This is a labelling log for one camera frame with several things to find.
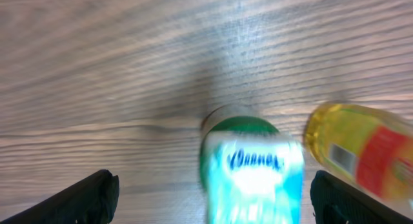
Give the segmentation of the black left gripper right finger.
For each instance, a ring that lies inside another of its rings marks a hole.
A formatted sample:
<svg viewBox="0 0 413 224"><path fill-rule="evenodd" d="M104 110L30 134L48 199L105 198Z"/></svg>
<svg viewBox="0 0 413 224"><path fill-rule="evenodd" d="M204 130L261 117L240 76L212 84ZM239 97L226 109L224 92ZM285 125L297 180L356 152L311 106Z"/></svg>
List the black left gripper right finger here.
<svg viewBox="0 0 413 224"><path fill-rule="evenodd" d="M410 219L324 170L310 187L317 224L410 224Z"/></svg>

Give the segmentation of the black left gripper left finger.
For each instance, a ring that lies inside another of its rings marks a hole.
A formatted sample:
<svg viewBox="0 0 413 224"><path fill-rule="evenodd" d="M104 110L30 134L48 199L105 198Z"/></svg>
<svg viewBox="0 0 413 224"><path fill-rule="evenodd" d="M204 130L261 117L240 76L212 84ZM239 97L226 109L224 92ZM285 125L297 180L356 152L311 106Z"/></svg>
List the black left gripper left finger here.
<svg viewBox="0 0 413 224"><path fill-rule="evenodd" d="M2 224L107 224L119 199L119 177L99 170Z"/></svg>

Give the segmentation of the yellow oil bottle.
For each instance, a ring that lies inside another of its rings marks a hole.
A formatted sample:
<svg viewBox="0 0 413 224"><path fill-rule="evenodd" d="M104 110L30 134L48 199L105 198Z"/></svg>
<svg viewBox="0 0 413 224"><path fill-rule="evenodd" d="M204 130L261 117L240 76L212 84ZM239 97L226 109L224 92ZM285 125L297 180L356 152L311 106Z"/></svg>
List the yellow oil bottle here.
<svg viewBox="0 0 413 224"><path fill-rule="evenodd" d="M412 122L385 110L323 103L303 144L329 172L396 212L412 217Z"/></svg>

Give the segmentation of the teal tissue pack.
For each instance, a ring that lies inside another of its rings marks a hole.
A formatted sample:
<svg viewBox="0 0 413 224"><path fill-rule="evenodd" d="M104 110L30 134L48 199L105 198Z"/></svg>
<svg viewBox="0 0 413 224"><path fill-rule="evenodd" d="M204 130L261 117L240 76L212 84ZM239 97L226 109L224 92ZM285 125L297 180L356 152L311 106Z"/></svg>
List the teal tissue pack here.
<svg viewBox="0 0 413 224"><path fill-rule="evenodd" d="M208 223L300 222L304 157L289 135L230 131L203 142Z"/></svg>

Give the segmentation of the green lidded cup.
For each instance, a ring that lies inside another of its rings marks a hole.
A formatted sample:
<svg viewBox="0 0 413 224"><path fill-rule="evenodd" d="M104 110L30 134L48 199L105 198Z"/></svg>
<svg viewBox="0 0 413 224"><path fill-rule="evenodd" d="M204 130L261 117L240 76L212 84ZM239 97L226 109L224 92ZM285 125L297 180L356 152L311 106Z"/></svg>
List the green lidded cup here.
<svg viewBox="0 0 413 224"><path fill-rule="evenodd" d="M261 117L259 112L245 105L224 105L211 111L201 123L199 150L199 176L204 191L207 191L207 146L205 138L210 132L235 131L246 133L276 134L279 130Z"/></svg>

